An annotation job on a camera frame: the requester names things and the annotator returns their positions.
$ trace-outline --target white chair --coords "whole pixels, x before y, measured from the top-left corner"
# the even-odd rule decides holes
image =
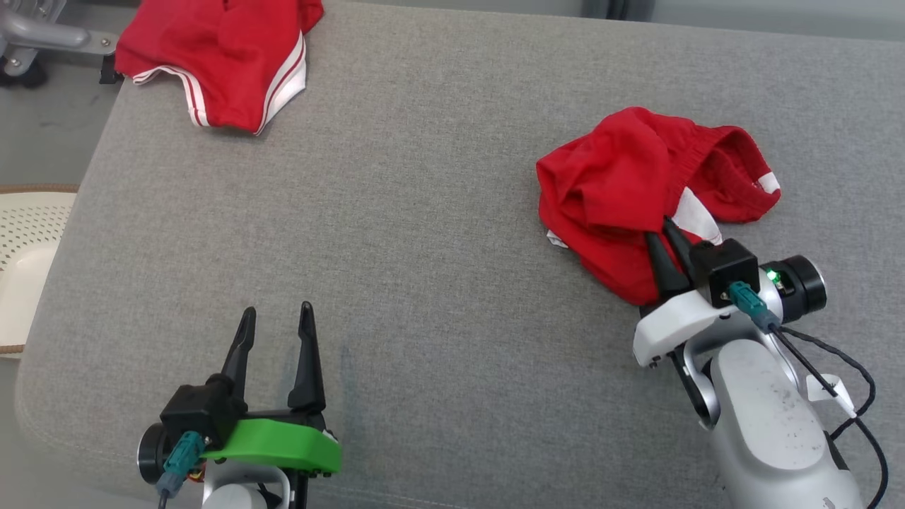
[[[0,186],[0,356],[24,350],[77,186]]]

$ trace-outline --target gray fabric surface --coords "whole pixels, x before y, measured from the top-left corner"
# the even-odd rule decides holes
[[[174,389],[219,370],[254,305],[247,399],[283,405],[307,299],[345,461],[312,507],[721,507],[678,378],[634,363],[637,311],[537,219],[535,161],[642,105],[760,144],[783,199],[724,233],[823,268],[828,310],[801,328],[874,373],[885,506],[905,505],[905,46],[327,8],[308,89],[259,138],[195,128],[177,80],[123,87],[20,372],[37,446],[150,498],[133,454]],[[873,452],[840,447],[869,499]]]

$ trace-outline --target white cable clip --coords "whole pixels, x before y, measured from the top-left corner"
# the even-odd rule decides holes
[[[856,418],[858,414],[854,411],[854,404],[852,403],[852,397],[849,396],[848,390],[845,389],[845,385],[843,384],[842,379],[835,375],[822,375],[826,380],[826,383],[830,384],[830,387],[836,391],[836,397],[830,395],[829,392],[824,389],[824,386],[820,385],[820,382],[817,381],[817,378],[814,375],[807,376],[807,398],[810,401],[823,401],[825,399],[834,399],[836,403],[839,404],[840,407],[843,408],[845,414],[848,415],[849,418]]]

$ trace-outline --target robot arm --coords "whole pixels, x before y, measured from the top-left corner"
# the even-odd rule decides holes
[[[764,333],[730,297],[742,282],[783,323],[822,309],[826,290],[803,256],[758,266],[737,241],[691,246],[668,218],[647,237],[661,300],[642,309],[633,352],[642,366],[669,357],[679,373],[737,509],[859,507],[858,485],[810,403],[773,333]],[[701,354],[712,354],[699,364]]]
[[[255,318],[254,308],[245,310],[223,370],[202,386],[177,389],[141,438],[138,470],[157,486],[160,507],[188,478],[204,482],[204,509],[304,509],[309,478],[339,472],[339,442],[321,413],[327,404],[311,304],[301,306],[287,409],[249,412],[243,400]]]

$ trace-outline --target metal stand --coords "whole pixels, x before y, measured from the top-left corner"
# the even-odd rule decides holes
[[[116,50],[119,40],[116,34],[56,24],[66,0],[0,2],[0,56],[5,60],[3,74],[9,77],[26,76],[38,50],[97,55],[112,55]],[[45,78],[43,72],[37,74]]]

